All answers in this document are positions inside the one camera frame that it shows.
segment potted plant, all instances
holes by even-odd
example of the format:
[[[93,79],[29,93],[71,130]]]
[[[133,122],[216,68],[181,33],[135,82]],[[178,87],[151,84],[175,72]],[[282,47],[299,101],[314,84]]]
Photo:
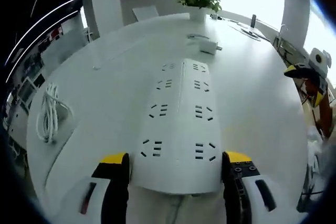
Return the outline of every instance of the potted plant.
[[[190,20],[204,22],[207,9],[215,12],[222,10],[221,0],[177,0],[182,5],[189,6]]]

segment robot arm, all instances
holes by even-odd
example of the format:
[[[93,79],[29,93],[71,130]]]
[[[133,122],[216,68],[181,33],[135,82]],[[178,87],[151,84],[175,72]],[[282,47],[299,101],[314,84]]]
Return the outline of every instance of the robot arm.
[[[326,51],[319,51],[313,48],[308,62],[298,63],[289,66],[285,70],[285,76],[297,79],[309,79],[316,87],[318,92],[313,98],[313,107],[317,107],[327,94],[328,67],[331,68],[331,56]]]
[[[222,181],[228,224],[290,224],[305,216],[290,206],[283,188],[261,175],[244,154],[223,153]]]
[[[102,159],[91,177],[64,197],[51,223],[126,223],[130,161],[127,153]]]

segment white cable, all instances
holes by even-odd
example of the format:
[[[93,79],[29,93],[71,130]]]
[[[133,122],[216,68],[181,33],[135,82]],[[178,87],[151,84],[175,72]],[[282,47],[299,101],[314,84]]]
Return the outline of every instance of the white cable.
[[[63,106],[72,116],[72,111],[68,105],[58,99],[58,88],[54,83],[50,83],[44,93],[41,112],[37,115],[36,132],[37,136],[45,143],[52,143],[53,137],[58,132],[58,118],[56,105]],[[43,117],[42,132],[39,131],[40,117]]]
[[[184,195],[173,196],[174,204],[171,206],[171,211],[169,212],[166,218],[166,224],[176,224],[177,216],[179,215],[178,211],[181,208]]]

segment electrical outlet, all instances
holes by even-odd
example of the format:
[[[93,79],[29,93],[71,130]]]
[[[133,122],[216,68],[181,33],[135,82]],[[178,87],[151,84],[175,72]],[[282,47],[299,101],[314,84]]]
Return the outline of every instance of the electrical outlet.
[[[219,190],[222,138],[206,64],[161,65],[141,122],[135,185],[168,194]]]

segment cylindrical object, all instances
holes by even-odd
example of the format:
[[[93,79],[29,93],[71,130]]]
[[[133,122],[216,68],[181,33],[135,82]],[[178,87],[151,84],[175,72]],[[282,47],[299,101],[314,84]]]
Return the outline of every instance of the cylindrical object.
[[[256,19],[257,16],[255,14],[252,15],[252,20],[251,20],[251,27],[254,28],[256,26]]]

